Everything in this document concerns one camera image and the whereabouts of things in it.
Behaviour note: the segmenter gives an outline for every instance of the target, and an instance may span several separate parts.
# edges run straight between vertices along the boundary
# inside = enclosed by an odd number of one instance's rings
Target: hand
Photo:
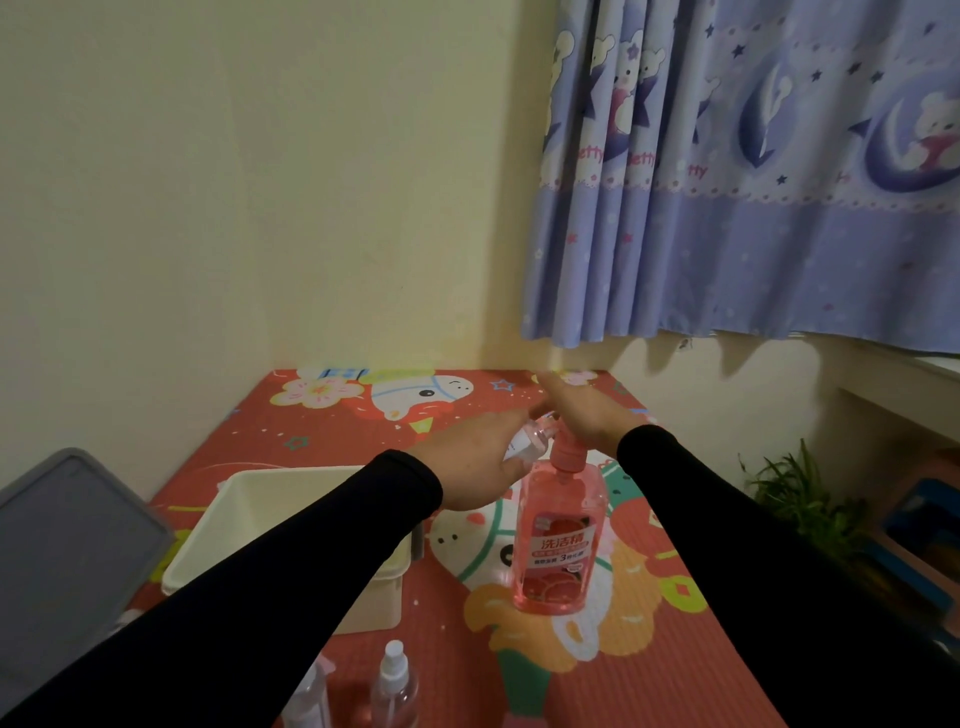
[[[646,418],[621,407],[593,387],[574,387],[552,372],[537,372],[537,381],[546,390],[546,411],[554,410],[588,448],[616,457],[616,446],[634,427],[646,425]]]
[[[443,508],[471,511],[493,503],[530,472],[529,463],[503,456],[527,420],[548,411],[542,403],[529,410],[488,412],[440,430],[407,452],[440,480]]]

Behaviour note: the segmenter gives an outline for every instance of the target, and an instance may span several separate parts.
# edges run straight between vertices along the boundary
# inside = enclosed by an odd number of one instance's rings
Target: blue curtain
[[[960,3],[562,0],[522,333],[960,352]]]

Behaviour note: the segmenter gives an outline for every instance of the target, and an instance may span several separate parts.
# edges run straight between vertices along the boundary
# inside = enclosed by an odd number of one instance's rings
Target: white plastic basin
[[[160,588],[167,595],[182,589],[234,551],[325,496],[358,470],[353,466],[278,468],[232,475],[163,573]],[[409,568],[407,535],[353,602],[334,634],[396,627],[403,605],[403,574]]]

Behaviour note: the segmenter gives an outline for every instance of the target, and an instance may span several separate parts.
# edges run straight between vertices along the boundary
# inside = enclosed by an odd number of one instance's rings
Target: clear plastic bottle
[[[550,438],[557,434],[557,421],[553,415],[543,415],[538,420],[530,420],[514,435],[507,447],[504,460],[518,457],[527,462],[534,462],[546,452]]]
[[[549,462],[523,478],[514,536],[514,604],[522,612],[569,615],[587,589],[607,515],[607,486],[587,448],[563,422]]]
[[[370,690],[372,728],[415,728],[418,687],[417,674],[403,654],[403,643],[390,640]]]
[[[326,698],[326,675],[316,662],[306,671],[283,713],[283,728],[333,728]]]

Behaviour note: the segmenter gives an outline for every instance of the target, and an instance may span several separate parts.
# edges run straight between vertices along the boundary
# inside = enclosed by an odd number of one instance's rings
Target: black sleeve
[[[617,459],[787,724],[926,725],[923,716],[939,724],[956,715],[960,667],[943,650],[673,435],[638,427]]]
[[[269,727],[353,600],[442,497],[419,460],[382,453],[95,647],[0,725]]]

